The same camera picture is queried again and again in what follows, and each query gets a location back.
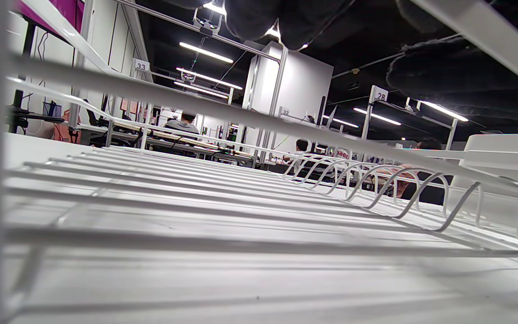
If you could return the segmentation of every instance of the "ceiling light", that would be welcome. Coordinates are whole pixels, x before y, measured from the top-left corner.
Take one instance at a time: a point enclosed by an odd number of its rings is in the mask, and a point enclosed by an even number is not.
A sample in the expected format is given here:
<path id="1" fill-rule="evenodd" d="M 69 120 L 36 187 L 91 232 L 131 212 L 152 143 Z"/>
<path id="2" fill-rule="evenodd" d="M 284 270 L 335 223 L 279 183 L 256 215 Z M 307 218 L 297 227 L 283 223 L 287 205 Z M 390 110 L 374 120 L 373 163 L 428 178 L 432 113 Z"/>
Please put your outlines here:
<path id="1" fill-rule="evenodd" d="M 427 101 L 419 101 L 419 102 L 420 102 L 420 103 L 423 103 L 423 104 L 426 104 L 426 105 L 428 105 L 429 107 L 432 107 L 432 108 L 434 108 L 434 109 L 437 109 L 437 110 L 438 110 L 438 111 L 440 111 L 441 113 L 446 113 L 447 115 L 449 115 L 449 116 L 451 116 L 451 117 L 453 117 L 453 118 L 459 119 L 459 121 L 462 121 L 462 122 L 468 122 L 468 121 L 469 121 L 469 119 L 467 119 L 467 118 L 465 118 L 465 117 L 463 117 L 463 116 L 460 116 L 460 115 L 458 115 L 458 114 L 456 114 L 456 113 L 454 113 L 454 112 L 452 112 L 452 111 L 450 111 L 450 110 L 447 110 L 447 109 L 445 109 L 445 108 L 441 107 L 441 106 L 440 106 L 440 105 L 438 105 L 438 104 L 429 103 L 429 102 L 427 102 Z"/>
<path id="2" fill-rule="evenodd" d="M 207 56 L 219 59 L 221 61 L 224 61 L 224 62 L 227 62 L 227 63 L 233 63 L 232 59 L 226 58 L 226 57 L 222 57 L 219 54 L 211 53 L 210 51 L 206 51 L 205 49 L 200 49 L 199 47 L 195 47 L 193 45 L 185 44 L 183 42 L 179 43 L 179 45 L 185 47 L 186 49 L 190 49 L 192 51 L 196 51 L 198 53 L 201 53 L 201 54 L 204 54 L 204 55 L 207 55 Z"/>
<path id="3" fill-rule="evenodd" d="M 223 98 L 223 99 L 229 98 L 229 97 L 227 97 L 224 94 L 218 94 L 216 92 L 212 92 L 212 91 L 209 91 L 209 90 L 198 88 L 196 86 L 192 86 L 192 85 L 189 85 L 189 84 L 185 84 L 185 83 L 181 83 L 181 82 L 174 82 L 174 83 L 177 84 L 178 86 L 184 86 L 185 88 L 193 89 L 195 91 L 203 92 L 205 94 L 210 94 L 210 95 L 213 95 L 213 96 L 218 96 L 218 97 Z"/>
<path id="4" fill-rule="evenodd" d="M 364 113 L 366 114 L 366 110 L 363 110 L 363 109 L 359 109 L 359 108 L 353 108 L 354 111 L 358 111 L 360 113 Z M 375 117 L 377 119 L 381 119 L 382 121 L 386 121 L 388 123 L 391 123 L 391 124 L 395 124 L 397 126 L 401 126 L 401 123 L 399 123 L 398 121 L 392 121 L 391 119 L 388 119 L 388 118 L 385 118 L 383 116 L 379 116 L 379 115 L 376 115 L 374 113 L 371 114 L 372 117 Z"/>
<path id="5" fill-rule="evenodd" d="M 323 115 L 323 118 L 329 119 L 329 116 Z M 351 126 L 351 127 L 354 127 L 354 128 L 359 128 L 359 126 L 357 126 L 357 125 L 354 125 L 354 124 L 351 124 L 351 123 L 347 123 L 347 121 L 341 121 L 341 120 L 339 120 L 337 118 L 333 118 L 333 121 L 337 122 L 337 123 L 342 123 L 343 125 Z"/>
<path id="6" fill-rule="evenodd" d="M 203 7 L 207 8 L 207 9 L 210 9 L 210 10 L 213 10 L 214 12 L 222 14 L 224 16 L 227 15 L 227 12 L 225 11 L 225 9 L 223 9 L 223 8 L 221 8 L 219 6 L 214 5 L 213 2 L 209 2 L 208 4 L 204 4 Z"/>
<path id="7" fill-rule="evenodd" d="M 272 35 L 272 36 L 275 36 L 277 38 L 281 38 L 281 33 L 279 31 L 276 31 L 275 29 L 273 29 L 273 27 L 271 27 L 266 33 L 265 35 Z"/>
<path id="8" fill-rule="evenodd" d="M 210 81 L 213 81 L 213 82 L 217 82 L 218 84 L 222 84 L 224 86 L 230 86 L 232 88 L 243 90 L 243 88 L 241 88 L 238 85 L 234 85 L 234 84 L 230 84 L 230 83 L 227 83 L 227 82 L 223 82 L 222 80 L 217 80 L 217 79 L 214 79 L 214 78 L 212 78 L 210 76 L 204 76 L 203 74 L 187 71 L 184 68 L 178 67 L 177 71 L 181 71 L 181 72 L 184 72 L 184 73 L 187 73 L 187 74 L 191 74 L 192 76 L 196 76 L 196 77 L 199 77 L 199 78 L 202 78 L 202 79 L 205 79 L 205 80 L 210 80 Z"/>

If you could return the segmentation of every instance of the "gray hoodie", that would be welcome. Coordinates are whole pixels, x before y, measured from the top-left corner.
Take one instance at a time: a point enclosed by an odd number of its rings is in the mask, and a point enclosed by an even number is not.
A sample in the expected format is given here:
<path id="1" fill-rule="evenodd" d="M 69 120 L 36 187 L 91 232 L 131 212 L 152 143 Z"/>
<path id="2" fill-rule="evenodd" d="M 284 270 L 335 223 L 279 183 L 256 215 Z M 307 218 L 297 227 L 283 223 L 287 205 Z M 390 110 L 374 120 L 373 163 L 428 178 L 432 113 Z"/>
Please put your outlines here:
<path id="1" fill-rule="evenodd" d="M 193 124 L 185 123 L 184 121 L 177 121 L 177 120 L 168 121 L 164 127 L 175 129 L 177 131 L 186 131 L 188 133 L 194 133 L 194 134 L 199 135 L 199 130 L 197 129 L 197 127 L 195 127 Z"/>

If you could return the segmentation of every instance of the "man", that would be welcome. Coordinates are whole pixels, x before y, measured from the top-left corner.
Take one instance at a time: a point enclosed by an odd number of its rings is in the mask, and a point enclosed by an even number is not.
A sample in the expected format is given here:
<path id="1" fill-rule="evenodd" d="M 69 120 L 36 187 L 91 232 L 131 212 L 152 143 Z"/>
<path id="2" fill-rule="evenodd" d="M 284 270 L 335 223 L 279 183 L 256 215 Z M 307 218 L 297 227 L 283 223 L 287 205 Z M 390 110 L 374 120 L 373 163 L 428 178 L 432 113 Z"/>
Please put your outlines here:
<path id="1" fill-rule="evenodd" d="M 307 150 L 309 148 L 309 142 L 305 139 L 298 139 L 296 142 L 295 142 L 295 149 L 296 149 L 296 152 L 294 153 L 295 155 L 302 155 L 302 154 L 305 154 L 307 153 Z M 284 156 L 283 157 L 283 160 L 285 161 L 290 161 L 292 158 L 290 156 Z M 313 167 L 315 165 L 315 163 L 317 163 L 317 161 L 310 161 L 310 162 L 307 162 L 305 164 L 305 166 L 301 169 L 300 166 L 301 164 L 304 162 L 304 160 L 300 160 L 300 161 L 296 161 L 295 164 L 293 165 L 293 172 L 294 174 L 297 174 L 299 178 L 304 178 L 307 176 L 307 174 L 309 173 L 309 170 L 311 169 L 311 167 Z M 319 164 L 315 170 L 313 171 L 313 173 L 311 173 L 311 176 L 309 177 L 309 179 L 311 180 L 319 180 L 319 178 L 321 177 L 321 175 L 323 174 L 323 172 L 325 171 L 325 169 L 327 168 L 328 164 L 325 164 L 324 162 Z M 324 182 L 333 182 L 333 176 L 335 175 L 335 173 L 333 171 L 329 171 L 327 172 L 327 174 L 325 174 L 325 177 L 323 178 L 323 181 Z"/>
<path id="2" fill-rule="evenodd" d="M 177 119 L 173 119 L 171 121 L 167 121 L 165 124 L 165 128 L 175 129 L 176 131 L 186 131 L 187 133 L 194 133 L 199 135 L 199 129 L 193 125 L 193 121 L 195 120 L 195 114 L 184 111 L 181 114 L 181 120 L 177 121 Z M 183 136 L 185 138 L 191 138 L 196 140 L 197 137 Z"/>
<path id="3" fill-rule="evenodd" d="M 302 155 L 302 154 L 305 154 L 305 152 L 307 152 L 307 149 L 309 148 L 309 142 L 304 140 L 304 139 L 297 139 L 297 141 L 295 142 L 295 155 Z M 283 157 L 283 160 L 284 161 L 290 161 L 291 160 L 291 157 L 290 156 L 284 156 Z"/>
<path id="4" fill-rule="evenodd" d="M 437 139 L 433 138 L 426 138 L 423 141 L 419 142 L 416 146 L 417 149 L 421 150 L 440 150 L 442 149 L 441 142 L 439 142 Z M 425 179 L 429 178 L 431 173 L 429 172 L 417 172 L 417 177 L 419 180 L 424 181 Z M 408 178 L 411 178 L 411 175 L 403 175 Z M 447 181 L 451 183 L 451 180 L 453 179 L 452 176 L 445 176 Z M 433 183 L 438 183 L 442 185 L 442 181 L 437 178 L 433 180 Z M 400 194 L 401 199 L 410 200 L 411 197 L 415 194 L 417 191 L 417 185 L 415 183 L 409 183 L 409 182 L 399 182 L 399 186 L 397 188 L 398 193 Z M 426 187 L 421 195 L 419 196 L 419 201 L 422 203 L 432 203 L 433 205 L 442 205 L 445 198 L 445 191 L 444 189 L 428 186 Z"/>

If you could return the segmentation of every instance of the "dark hair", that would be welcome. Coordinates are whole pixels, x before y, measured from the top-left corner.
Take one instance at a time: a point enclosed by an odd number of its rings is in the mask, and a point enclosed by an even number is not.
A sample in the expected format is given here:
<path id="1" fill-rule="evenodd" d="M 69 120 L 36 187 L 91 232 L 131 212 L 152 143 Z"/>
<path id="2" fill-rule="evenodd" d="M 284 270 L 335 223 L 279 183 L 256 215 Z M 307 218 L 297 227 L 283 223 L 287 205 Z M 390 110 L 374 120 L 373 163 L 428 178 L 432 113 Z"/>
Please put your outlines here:
<path id="1" fill-rule="evenodd" d="M 421 150 L 440 150 L 442 148 L 441 142 L 434 138 L 425 138 L 417 144 L 417 148 Z"/>
<path id="2" fill-rule="evenodd" d="M 300 151 L 306 152 L 309 147 L 309 142 L 304 139 L 297 139 L 295 142 Z"/>
<path id="3" fill-rule="evenodd" d="M 181 119 L 185 119 L 186 121 L 188 121 L 189 123 L 193 123 L 193 120 L 195 120 L 195 116 L 196 114 L 195 113 L 190 113 L 190 112 L 187 112 L 187 111 L 184 111 L 182 114 L 181 114 Z"/>

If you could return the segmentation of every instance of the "number sign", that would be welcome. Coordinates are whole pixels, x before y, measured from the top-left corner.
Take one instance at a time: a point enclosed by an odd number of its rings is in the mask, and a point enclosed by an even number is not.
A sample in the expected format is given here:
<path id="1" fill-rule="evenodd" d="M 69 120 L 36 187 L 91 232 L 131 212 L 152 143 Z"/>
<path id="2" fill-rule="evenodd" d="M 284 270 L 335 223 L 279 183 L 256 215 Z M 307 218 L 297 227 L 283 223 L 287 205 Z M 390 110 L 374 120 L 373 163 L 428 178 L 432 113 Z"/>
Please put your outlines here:
<path id="1" fill-rule="evenodd" d="M 150 66 L 149 62 L 147 62 L 147 61 L 135 59 L 134 64 L 135 64 L 136 70 L 140 70 L 140 71 L 150 71 L 151 70 L 151 66 Z"/>
<path id="2" fill-rule="evenodd" d="M 380 87 L 374 85 L 371 88 L 371 96 L 369 97 L 369 103 L 372 103 L 373 101 L 377 100 L 387 101 L 388 97 L 389 91 L 381 89 Z"/>

